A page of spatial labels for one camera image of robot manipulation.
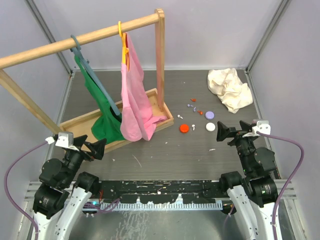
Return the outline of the orange charging case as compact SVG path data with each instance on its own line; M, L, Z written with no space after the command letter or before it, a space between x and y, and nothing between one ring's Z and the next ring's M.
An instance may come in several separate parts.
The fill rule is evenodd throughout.
M190 127L189 127L187 124L181 124L181 125L179 126L179 131L180 131L181 133L183 133L183 134L188 133L189 130L190 130Z

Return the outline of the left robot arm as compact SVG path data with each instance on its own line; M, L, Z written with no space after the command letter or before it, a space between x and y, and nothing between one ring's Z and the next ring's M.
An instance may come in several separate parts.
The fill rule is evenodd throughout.
M74 137L71 132L59 132L46 138L65 150L62 160L47 160L41 170L40 187L34 194L34 240L67 240L77 217L89 198L100 193L99 178L91 173L79 173L83 161L101 160L104 156L105 138L94 143L87 135Z

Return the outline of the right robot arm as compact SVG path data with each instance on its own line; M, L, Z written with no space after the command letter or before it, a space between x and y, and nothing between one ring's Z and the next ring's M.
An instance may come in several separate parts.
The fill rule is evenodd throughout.
M236 223L246 240L282 239L278 210L274 209L278 189L272 178L276 170L275 154L266 147L255 147L260 133L269 135L271 126L267 120L249 124L240 121L241 129L227 127L217 122L218 142L227 138L229 146L236 147L243 170L224 173L219 179L219 191L230 197L235 207Z

